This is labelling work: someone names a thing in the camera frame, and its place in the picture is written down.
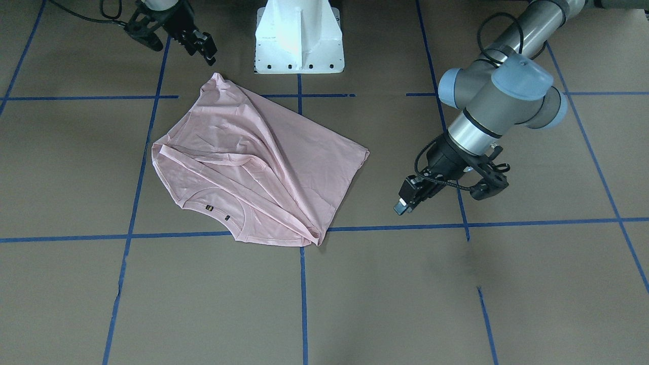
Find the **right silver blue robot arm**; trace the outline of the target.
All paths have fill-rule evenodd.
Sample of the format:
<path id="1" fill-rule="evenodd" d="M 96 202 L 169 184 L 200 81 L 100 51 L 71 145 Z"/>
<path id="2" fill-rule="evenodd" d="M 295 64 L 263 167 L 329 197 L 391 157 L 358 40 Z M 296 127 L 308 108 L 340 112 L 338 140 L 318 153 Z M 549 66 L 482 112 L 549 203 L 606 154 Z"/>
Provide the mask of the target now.
<path id="1" fill-rule="evenodd" d="M 145 14 L 178 44 L 185 48 L 188 55 L 199 54 L 206 64 L 216 63 L 217 53 L 213 37 L 202 32 L 195 24 L 195 12 L 188 1 L 143 1 Z"/>

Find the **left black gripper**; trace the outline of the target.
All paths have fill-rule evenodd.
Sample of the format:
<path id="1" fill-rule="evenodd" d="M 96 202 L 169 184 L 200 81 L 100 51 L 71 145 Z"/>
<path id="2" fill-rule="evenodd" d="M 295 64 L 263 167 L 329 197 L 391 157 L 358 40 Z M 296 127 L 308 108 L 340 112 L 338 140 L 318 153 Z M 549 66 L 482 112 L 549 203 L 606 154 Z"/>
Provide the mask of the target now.
<path id="1" fill-rule="evenodd" d="M 420 203 L 435 194 L 438 186 L 463 189 L 456 181 L 464 175 L 468 155 L 473 155 L 459 147 L 448 133 L 442 133 L 426 152 L 428 165 L 420 171 L 420 176 L 409 175 L 399 190 L 399 200 L 394 206 L 397 215 L 413 212 Z"/>

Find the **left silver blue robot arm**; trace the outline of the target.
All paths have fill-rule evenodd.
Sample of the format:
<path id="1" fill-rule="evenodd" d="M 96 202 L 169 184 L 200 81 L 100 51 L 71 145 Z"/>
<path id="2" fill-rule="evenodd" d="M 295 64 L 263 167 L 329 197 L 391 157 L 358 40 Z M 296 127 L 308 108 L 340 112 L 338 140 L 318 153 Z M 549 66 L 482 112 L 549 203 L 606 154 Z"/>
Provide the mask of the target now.
<path id="1" fill-rule="evenodd" d="M 532 1 L 519 17 L 493 15 L 512 24 L 489 46 L 477 32 L 478 58 L 467 68 L 447 70 L 438 83 L 440 102 L 459 115 L 420 151 L 428 161 L 424 168 L 416 157 L 394 206 L 398 215 L 445 187 L 467 191 L 475 200 L 508 187 L 510 165 L 494 163 L 502 150 L 498 140 L 515 125 L 547 129 L 565 118 L 566 96 L 535 58 L 554 32 L 584 9 L 647 9 L 647 1 Z"/>

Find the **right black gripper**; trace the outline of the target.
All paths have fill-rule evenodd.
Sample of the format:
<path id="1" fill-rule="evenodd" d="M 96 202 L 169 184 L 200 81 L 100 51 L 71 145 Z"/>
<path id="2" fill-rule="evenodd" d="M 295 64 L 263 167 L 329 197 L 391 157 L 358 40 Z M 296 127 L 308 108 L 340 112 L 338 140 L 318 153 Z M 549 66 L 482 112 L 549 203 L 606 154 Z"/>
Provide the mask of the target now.
<path id="1" fill-rule="evenodd" d="M 199 31 L 195 25 L 195 13 L 190 3 L 176 3 L 165 12 L 163 28 L 179 44 L 190 50 L 190 55 L 199 53 L 208 65 L 216 63 L 218 51 L 211 34 Z"/>

